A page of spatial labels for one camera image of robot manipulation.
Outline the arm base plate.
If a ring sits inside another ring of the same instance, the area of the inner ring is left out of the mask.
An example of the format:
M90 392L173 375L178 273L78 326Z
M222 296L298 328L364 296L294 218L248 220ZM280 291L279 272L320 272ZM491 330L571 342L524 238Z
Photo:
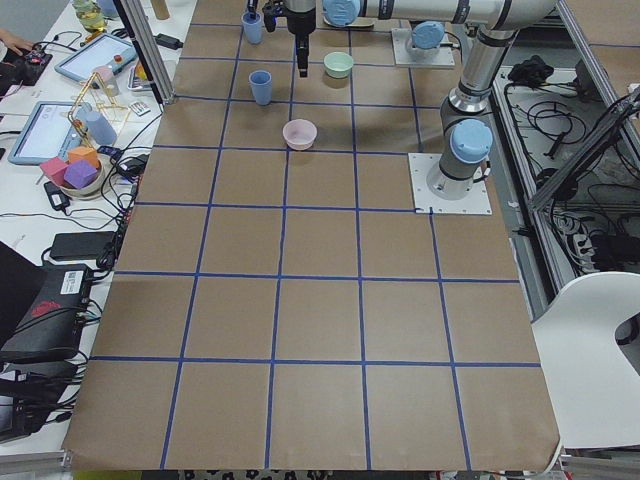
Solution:
M418 214L491 215L481 166L477 166L471 178L453 180L441 171L440 158L438 153L408 154L414 211Z
M391 31L396 66L446 70L455 67L453 48L447 35L444 36L445 42L438 47L421 49L412 44L411 33L409 28L393 28Z

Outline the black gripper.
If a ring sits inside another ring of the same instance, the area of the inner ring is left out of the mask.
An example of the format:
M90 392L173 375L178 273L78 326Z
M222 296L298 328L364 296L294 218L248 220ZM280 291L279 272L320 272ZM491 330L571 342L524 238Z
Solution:
M258 0L247 0L246 11L252 19L261 12L266 30L272 33L276 29L277 19L284 15L284 2L282 0L268 0L263 7L259 6Z
M284 13L287 28L295 35L296 61L299 76L308 77L309 38L316 28L315 0L284 0Z

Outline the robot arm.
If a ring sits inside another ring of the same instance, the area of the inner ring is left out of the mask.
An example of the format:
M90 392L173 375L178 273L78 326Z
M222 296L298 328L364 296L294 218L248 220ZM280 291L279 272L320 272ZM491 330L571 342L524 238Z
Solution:
M433 20L478 27L458 85L441 107L441 116L470 118L484 112L492 83L519 30L542 20L554 1L537 0L416 0L324 1L329 22L345 27L359 17L379 20Z
M345 27L351 25L362 16L364 4L361 1L323 1L325 19L331 25ZM308 54L309 37L315 30L315 1L267 1L262 7L264 26L272 32L276 19L285 17L289 31L295 37L298 53ZM409 34L409 46L419 49L438 47L444 37L442 23L434 21L418 22Z

